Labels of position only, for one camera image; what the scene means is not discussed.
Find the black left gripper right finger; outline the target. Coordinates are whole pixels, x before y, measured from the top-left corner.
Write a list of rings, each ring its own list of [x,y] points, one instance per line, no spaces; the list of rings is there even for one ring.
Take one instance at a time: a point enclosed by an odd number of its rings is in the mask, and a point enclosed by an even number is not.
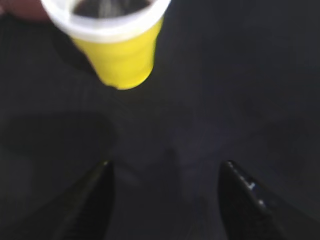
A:
[[[230,240],[304,240],[301,215],[233,161],[220,164],[218,203]]]

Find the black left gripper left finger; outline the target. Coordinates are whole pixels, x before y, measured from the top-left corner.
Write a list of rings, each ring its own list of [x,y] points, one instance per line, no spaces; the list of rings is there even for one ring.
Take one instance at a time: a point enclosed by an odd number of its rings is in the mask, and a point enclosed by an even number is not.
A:
[[[14,231],[16,240],[102,240],[113,208],[113,162],[102,161]]]

